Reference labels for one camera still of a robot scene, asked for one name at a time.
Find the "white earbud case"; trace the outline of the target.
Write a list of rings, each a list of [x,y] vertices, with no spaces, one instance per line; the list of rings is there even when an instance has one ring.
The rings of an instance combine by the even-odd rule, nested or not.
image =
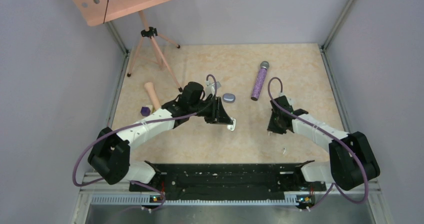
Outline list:
[[[236,129],[237,120],[233,117],[231,117],[230,119],[231,119],[231,124],[227,125],[227,129],[233,132]]]

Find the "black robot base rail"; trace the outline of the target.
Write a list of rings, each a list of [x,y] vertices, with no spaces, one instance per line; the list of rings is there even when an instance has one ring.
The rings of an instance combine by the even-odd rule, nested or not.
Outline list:
[[[159,164],[148,186],[171,201],[276,201],[288,192],[326,191],[307,182],[303,163]]]

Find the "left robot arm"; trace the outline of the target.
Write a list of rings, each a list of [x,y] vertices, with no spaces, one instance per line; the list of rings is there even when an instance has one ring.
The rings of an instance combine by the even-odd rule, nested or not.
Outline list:
[[[160,186],[158,170],[146,161],[131,161],[131,152],[155,136],[175,129],[190,117],[203,117],[207,124],[226,125],[230,131],[236,119],[224,109],[221,97],[214,88],[189,82],[176,99],[161,106],[132,125],[117,130],[104,128],[94,142],[87,162],[110,185],[120,181],[140,182],[147,190]]]

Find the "lavender charging case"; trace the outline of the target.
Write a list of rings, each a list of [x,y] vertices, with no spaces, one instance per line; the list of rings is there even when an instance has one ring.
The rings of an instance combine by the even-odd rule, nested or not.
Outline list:
[[[232,94],[232,93],[224,93],[222,95],[222,100],[225,103],[230,103],[231,104],[231,103],[234,103],[235,102],[236,96],[234,94]]]

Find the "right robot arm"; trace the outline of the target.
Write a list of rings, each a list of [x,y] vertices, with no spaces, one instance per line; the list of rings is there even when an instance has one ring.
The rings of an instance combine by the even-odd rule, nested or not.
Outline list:
[[[313,182],[335,183],[349,191],[381,174],[365,134],[337,130],[316,120],[306,110],[294,110],[286,96],[270,101],[271,117],[267,131],[275,134],[292,132],[301,135],[324,149],[329,161],[308,161],[293,176],[293,184],[299,190],[307,190]]]

